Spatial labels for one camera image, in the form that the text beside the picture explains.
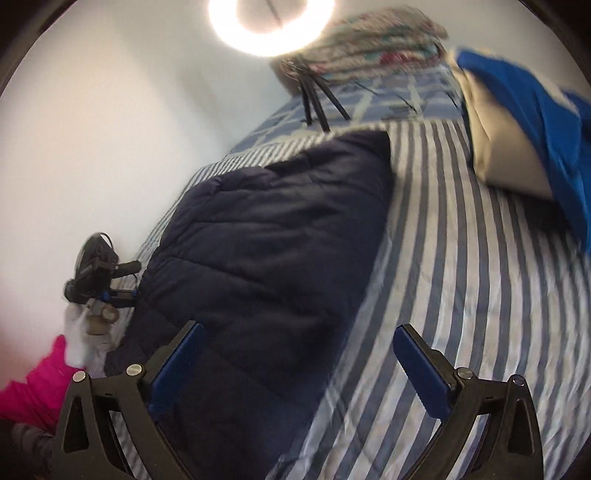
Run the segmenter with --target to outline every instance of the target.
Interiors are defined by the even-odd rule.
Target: blue gripper pad
[[[430,352],[435,352],[439,353],[443,360],[444,357],[440,352],[431,350],[428,347],[428,352],[425,351],[426,346],[424,344],[423,348],[421,348],[404,325],[397,327],[394,331],[392,341],[394,355],[396,355],[400,365],[406,372],[427,413],[432,418],[443,421],[452,412],[451,390],[428,355]]]
[[[152,418],[172,410],[204,347],[205,328],[196,323],[154,378],[148,403],[148,411]]]

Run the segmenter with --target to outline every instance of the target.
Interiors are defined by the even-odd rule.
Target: tripod leg
[[[310,78],[307,75],[302,75],[301,81],[302,85],[306,89],[308,98],[312,102],[312,106],[314,107],[314,111],[316,112],[316,116],[318,117],[318,121],[320,122],[320,127],[322,128],[322,131],[330,132],[329,123],[326,119],[326,115],[324,114],[324,110],[322,110],[322,105],[320,104],[320,99],[318,98],[318,94],[316,93],[314,84],[310,81]]]
[[[349,114],[347,113],[347,110],[345,110],[343,108],[343,106],[340,104],[340,102],[337,100],[337,97],[335,97],[335,94],[333,92],[330,91],[329,86],[326,84],[326,82],[324,81],[324,79],[319,78],[319,77],[313,77],[314,81],[316,82],[316,85],[318,85],[320,87],[320,89],[324,92],[324,94],[329,98],[329,100],[331,102],[333,102],[334,106],[336,107],[336,109],[339,111],[339,113],[341,115],[343,115],[343,118],[345,120],[351,120],[351,117],[349,116]]]
[[[304,104],[304,113],[306,114],[306,125],[310,126],[312,124],[312,115],[310,114],[310,99],[308,98],[308,92],[306,92],[301,75],[298,75],[298,82],[300,83],[301,101]]]

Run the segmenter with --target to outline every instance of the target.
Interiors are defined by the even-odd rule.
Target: bed
[[[148,263],[195,184],[288,159],[346,131],[385,130],[396,181],[365,300],[313,422],[267,478],[395,479],[413,464],[437,422],[392,353],[401,323],[481,378],[522,374],[537,408],[545,477],[559,478],[591,433],[588,257],[565,229],[545,221],[548,203],[478,182],[460,90],[446,66],[334,92],[351,123],[326,103],[332,132],[307,127],[294,98],[226,158],[195,173],[137,259]],[[117,340],[132,313],[116,325]],[[102,374],[104,361],[96,359],[93,374]],[[125,423],[116,414],[113,420],[134,475],[149,478]],[[473,429],[450,478],[461,477],[483,425]]]

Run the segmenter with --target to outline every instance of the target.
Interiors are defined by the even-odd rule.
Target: glowing ring light
[[[254,33],[238,21],[238,0],[210,0],[209,18],[218,36],[231,47],[260,57],[274,57],[305,47],[328,23],[335,0],[308,0],[306,10],[283,28]]]

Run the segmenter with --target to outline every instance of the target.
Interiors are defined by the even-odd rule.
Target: black tripod stand
[[[299,59],[294,61],[286,62],[297,75],[297,80],[300,84],[301,89],[301,100],[304,103],[304,112],[306,113],[306,124],[309,126],[312,124],[312,115],[310,112],[310,103],[316,112],[318,121],[323,132],[330,132],[330,127],[324,110],[316,93],[314,84],[318,85],[320,90],[329,98],[339,113],[345,120],[351,120],[351,117],[347,113],[347,110],[343,108],[340,102],[335,97],[335,94],[330,91],[330,88],[326,81],[312,72],[305,64]]]

